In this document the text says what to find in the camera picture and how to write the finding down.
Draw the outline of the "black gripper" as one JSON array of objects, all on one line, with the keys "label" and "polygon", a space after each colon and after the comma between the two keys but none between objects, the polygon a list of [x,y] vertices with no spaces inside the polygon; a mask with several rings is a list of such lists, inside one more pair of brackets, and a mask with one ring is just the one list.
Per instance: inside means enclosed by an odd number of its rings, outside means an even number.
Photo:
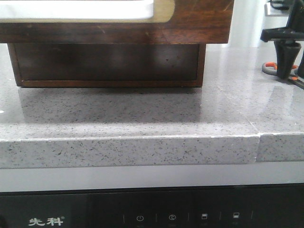
[{"label": "black gripper", "polygon": [[277,76],[287,79],[291,73],[301,44],[304,40],[304,1],[294,0],[287,24],[282,28],[263,29],[260,39],[263,42],[275,41],[277,56]]}]

